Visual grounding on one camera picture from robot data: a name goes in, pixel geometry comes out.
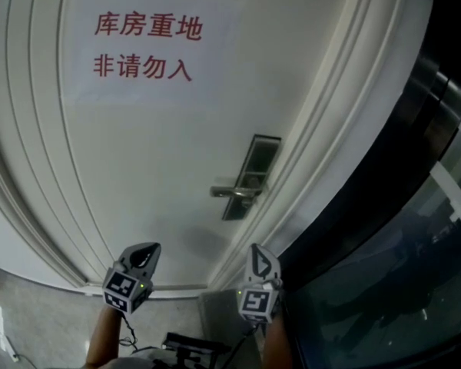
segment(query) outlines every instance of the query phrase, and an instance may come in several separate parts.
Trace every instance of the gray tile floor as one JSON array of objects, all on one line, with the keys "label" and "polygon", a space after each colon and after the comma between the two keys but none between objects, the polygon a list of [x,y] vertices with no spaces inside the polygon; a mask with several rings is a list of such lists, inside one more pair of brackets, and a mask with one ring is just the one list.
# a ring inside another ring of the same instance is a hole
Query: gray tile floor
[{"label": "gray tile floor", "polygon": [[[42,367],[81,367],[102,308],[100,297],[55,290],[0,271],[3,331],[16,351]],[[148,301],[130,318],[138,347],[160,346],[168,331],[202,337],[197,300]],[[121,336],[128,336],[124,324]],[[130,347],[120,347],[129,355]],[[0,348],[0,369],[30,368]]]}]

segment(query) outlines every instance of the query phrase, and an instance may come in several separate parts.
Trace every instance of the door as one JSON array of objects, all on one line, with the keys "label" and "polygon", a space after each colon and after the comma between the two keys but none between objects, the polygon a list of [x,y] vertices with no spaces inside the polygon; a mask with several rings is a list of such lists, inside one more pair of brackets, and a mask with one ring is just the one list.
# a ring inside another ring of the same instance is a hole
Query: door
[{"label": "door", "polygon": [[[91,284],[160,242],[156,288],[218,288],[327,170],[402,3],[0,0],[0,174],[25,238]],[[274,167],[225,221],[210,187],[236,184],[255,135],[280,138]]]}]

